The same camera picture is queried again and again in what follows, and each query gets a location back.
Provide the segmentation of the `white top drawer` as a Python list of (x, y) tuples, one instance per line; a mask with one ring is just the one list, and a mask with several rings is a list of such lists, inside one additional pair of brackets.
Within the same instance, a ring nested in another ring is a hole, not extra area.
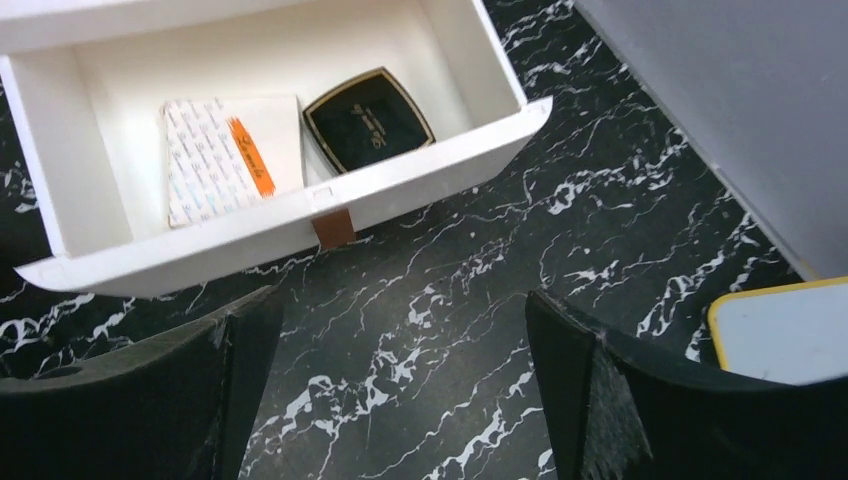
[[(495, 177), (547, 122), (480, 1), (289, 1), (273, 10), (1, 52), (6, 98), (50, 257), (18, 268), (49, 291), (151, 298), (321, 245)], [(436, 142), (339, 175), (304, 109), (387, 68)], [(246, 99), (277, 193), (172, 229), (161, 107)]]

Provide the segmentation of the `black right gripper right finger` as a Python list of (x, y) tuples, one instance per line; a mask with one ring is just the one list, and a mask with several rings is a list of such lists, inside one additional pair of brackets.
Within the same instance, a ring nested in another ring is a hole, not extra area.
[(526, 329), (562, 479), (843, 479), (847, 382), (723, 371), (605, 325), (544, 290)]

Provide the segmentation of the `white three-drawer organizer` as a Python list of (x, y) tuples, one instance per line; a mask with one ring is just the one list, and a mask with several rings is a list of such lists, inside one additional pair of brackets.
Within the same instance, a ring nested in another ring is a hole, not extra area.
[(273, 10), (287, 0), (22, 0), (1, 3), (1, 52), (191, 26)]

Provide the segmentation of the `black square compact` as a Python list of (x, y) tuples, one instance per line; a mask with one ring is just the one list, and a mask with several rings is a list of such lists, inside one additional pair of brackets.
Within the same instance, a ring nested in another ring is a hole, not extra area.
[(436, 142), (419, 106), (385, 67), (328, 90), (304, 109), (303, 119), (339, 175)]

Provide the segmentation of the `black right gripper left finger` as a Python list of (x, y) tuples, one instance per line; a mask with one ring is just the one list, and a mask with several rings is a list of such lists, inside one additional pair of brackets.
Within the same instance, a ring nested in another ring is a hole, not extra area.
[(235, 479), (283, 326), (265, 286), (179, 327), (1, 382), (5, 479)]

